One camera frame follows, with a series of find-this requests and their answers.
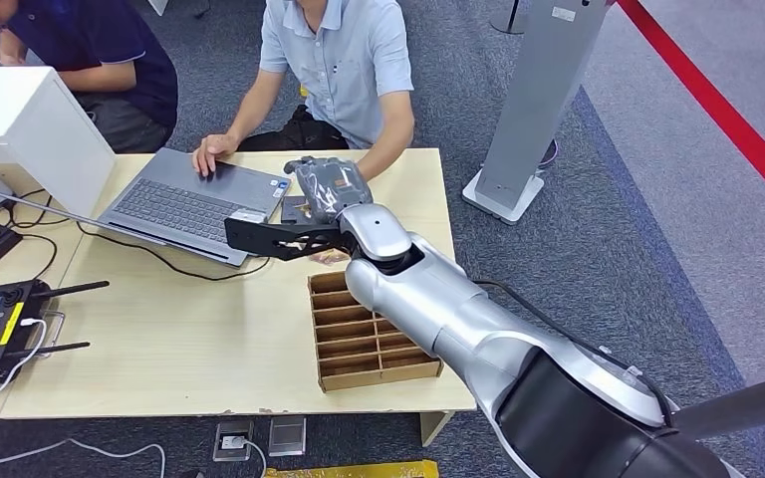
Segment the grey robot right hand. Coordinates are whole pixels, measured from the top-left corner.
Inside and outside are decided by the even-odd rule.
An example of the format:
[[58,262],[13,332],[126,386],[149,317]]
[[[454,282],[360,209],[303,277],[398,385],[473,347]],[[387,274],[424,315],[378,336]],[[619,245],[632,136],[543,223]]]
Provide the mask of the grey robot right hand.
[[374,203],[368,183],[351,160],[307,155],[286,162],[284,172],[295,175],[316,224],[333,223],[354,205]]

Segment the person's right hand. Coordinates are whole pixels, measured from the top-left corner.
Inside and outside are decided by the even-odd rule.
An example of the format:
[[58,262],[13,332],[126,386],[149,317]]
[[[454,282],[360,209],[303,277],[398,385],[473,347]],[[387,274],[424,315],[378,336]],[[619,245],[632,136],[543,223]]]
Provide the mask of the person's right hand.
[[206,136],[192,153],[193,168],[203,178],[212,175],[217,170],[217,163],[232,156],[239,144],[240,139],[229,133]]

